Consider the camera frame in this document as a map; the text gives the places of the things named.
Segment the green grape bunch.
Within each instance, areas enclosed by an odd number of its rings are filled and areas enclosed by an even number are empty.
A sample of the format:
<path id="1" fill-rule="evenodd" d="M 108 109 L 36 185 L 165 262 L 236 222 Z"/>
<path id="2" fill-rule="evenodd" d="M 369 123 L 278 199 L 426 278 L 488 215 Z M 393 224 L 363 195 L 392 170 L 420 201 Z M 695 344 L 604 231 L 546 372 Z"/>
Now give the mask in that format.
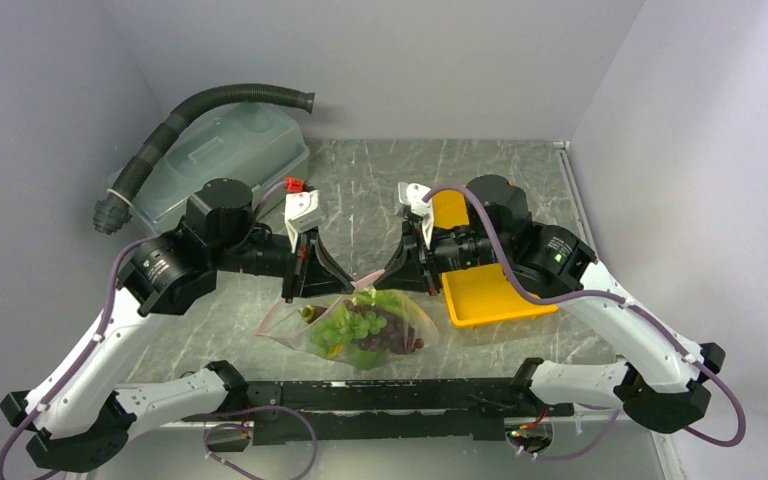
<path id="1" fill-rule="evenodd" d="M 327 359 L 358 351 L 376 352 L 381 349 L 379 336 L 387 324 L 375 310 L 338 310 L 313 322 L 310 340 L 315 352 Z"/>

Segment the purple grape bunch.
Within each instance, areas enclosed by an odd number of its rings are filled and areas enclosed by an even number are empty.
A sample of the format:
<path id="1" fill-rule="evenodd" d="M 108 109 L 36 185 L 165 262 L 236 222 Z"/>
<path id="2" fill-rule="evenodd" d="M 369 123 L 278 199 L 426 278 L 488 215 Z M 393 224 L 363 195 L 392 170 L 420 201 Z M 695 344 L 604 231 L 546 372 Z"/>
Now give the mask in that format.
<path id="1" fill-rule="evenodd" d="M 379 336 L 381 349 L 374 353 L 389 352 L 397 355 L 408 355 L 426 346 L 425 339 L 419 334 L 418 328 L 414 327 L 403 315 L 374 305 L 351 304 L 346 306 L 346 310 L 357 313 L 375 310 L 388 320 L 388 324 Z"/>

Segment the clear pink zip top bag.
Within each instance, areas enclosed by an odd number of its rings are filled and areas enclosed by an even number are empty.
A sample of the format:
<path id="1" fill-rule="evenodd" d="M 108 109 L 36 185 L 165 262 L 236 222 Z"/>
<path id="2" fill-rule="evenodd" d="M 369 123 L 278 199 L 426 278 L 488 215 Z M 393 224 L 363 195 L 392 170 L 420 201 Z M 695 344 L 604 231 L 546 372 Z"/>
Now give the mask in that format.
<path id="1" fill-rule="evenodd" d="M 371 370 L 439 343 L 435 322 L 405 293 L 373 286 L 375 271 L 351 294 L 277 301 L 255 331 L 294 351 Z"/>

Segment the yellow plastic tray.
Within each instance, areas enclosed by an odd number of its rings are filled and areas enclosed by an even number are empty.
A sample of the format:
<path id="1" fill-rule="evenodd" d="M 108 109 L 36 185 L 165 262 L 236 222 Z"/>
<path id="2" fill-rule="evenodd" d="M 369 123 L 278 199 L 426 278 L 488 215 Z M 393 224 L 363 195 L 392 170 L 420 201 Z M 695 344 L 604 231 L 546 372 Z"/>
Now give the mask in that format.
<path id="1" fill-rule="evenodd" d="M 469 223 L 467 203 L 460 193 L 441 192 L 432 204 L 436 227 L 448 229 Z M 540 306 L 523 299 L 499 264 L 446 272 L 441 282 L 451 323 L 459 329 L 530 320 L 558 311 L 555 305 Z"/>

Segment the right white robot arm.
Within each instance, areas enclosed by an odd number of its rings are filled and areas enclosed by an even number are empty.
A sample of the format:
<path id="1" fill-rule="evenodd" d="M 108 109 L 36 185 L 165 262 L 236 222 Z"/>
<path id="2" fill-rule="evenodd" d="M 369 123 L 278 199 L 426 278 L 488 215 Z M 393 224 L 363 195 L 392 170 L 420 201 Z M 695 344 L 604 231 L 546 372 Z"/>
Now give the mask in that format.
<path id="1" fill-rule="evenodd" d="M 465 225 L 434 224 L 435 190 L 401 183 L 402 235 L 376 280 L 379 290 L 433 295 L 444 274 L 496 264 L 526 300 L 554 304 L 585 323 L 618 353 L 604 365 L 567 365 L 526 359 L 512 381 L 517 411 L 534 415 L 565 403 L 623 411 L 659 433 L 689 429 L 702 419 L 711 395 L 706 382 L 720 371 L 724 350 L 689 340 L 636 302 L 572 231 L 536 222 L 525 192 L 498 175 L 457 187 Z"/>

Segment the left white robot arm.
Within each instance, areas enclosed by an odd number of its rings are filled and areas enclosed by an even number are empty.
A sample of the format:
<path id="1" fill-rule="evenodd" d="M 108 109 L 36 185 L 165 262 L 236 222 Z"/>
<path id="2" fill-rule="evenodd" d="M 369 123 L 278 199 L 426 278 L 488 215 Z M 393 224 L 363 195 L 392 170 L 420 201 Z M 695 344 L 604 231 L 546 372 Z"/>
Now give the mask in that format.
<path id="1" fill-rule="evenodd" d="M 319 232 L 326 214 L 319 191 L 293 179 L 275 191 L 285 196 L 282 234 L 259 221 L 247 184 L 219 178 L 189 197 L 174 228 L 117 255 L 105 304 L 78 343 L 37 387 L 0 405 L 13 435 L 29 434 L 27 453 L 45 478 L 90 472 L 164 424 L 245 411 L 248 383 L 223 360 L 178 380 L 122 387 L 148 345 L 211 294 L 220 273 L 278 278 L 284 300 L 352 291 Z"/>

